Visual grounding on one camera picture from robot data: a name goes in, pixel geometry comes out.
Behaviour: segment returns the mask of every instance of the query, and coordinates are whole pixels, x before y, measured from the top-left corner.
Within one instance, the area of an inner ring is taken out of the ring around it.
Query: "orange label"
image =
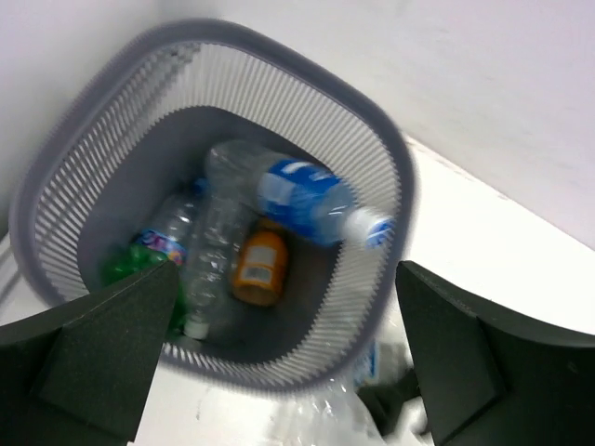
[[[257,232],[244,245],[233,286],[255,285],[281,295],[287,258],[287,247],[279,235]]]

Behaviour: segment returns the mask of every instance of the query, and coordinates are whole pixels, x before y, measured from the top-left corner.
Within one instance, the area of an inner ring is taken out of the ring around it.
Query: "bottle label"
[[[353,366],[353,384],[356,387],[375,384],[378,381],[379,360],[379,345],[378,342],[374,341]]]
[[[274,232],[262,230],[250,237],[245,243],[233,281],[233,288],[238,297],[242,298],[239,294],[241,291],[237,291],[245,285],[255,285],[280,296],[287,259],[284,240]]]
[[[295,159],[282,160],[258,183],[258,207],[271,220],[317,243],[316,209],[340,179],[328,170]]]
[[[179,243],[156,230],[144,230],[135,243],[147,246],[153,251],[164,253],[169,260],[172,260],[178,266],[181,266],[186,260],[186,250]]]

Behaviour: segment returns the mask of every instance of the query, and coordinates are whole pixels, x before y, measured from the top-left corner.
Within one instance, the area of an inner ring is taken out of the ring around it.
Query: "white floor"
[[[406,258],[509,308],[595,334],[593,251],[414,141],[411,147],[420,180]],[[7,245],[0,244],[0,253]],[[11,256],[0,264],[0,293],[15,270]],[[18,280],[0,308],[0,324],[43,309]],[[404,338],[396,300],[388,326]],[[160,365],[135,445],[271,444],[264,439],[274,429],[277,408],[276,402],[210,387]],[[413,418],[405,417],[402,435],[390,444],[420,444],[408,430]]]

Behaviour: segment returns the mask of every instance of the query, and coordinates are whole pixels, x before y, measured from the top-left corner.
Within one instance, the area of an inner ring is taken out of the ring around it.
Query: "clear plastic bottle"
[[[232,144],[215,148],[230,159]],[[244,184],[245,202],[272,221],[322,246],[343,240],[364,249],[380,246],[393,219],[369,207],[357,207],[348,184],[323,167],[265,148],[252,149],[252,175]]]
[[[203,178],[192,184],[191,191],[168,197],[140,232],[135,243],[167,255],[179,266],[186,259],[189,239],[203,206],[206,183]]]
[[[232,151],[221,147],[232,145]],[[204,217],[192,230],[190,255],[182,271],[182,287],[191,314],[184,334],[205,339],[218,307],[229,299],[230,277],[255,213],[245,205],[245,179],[250,176],[261,148],[230,141],[209,152],[205,172],[209,184]]]

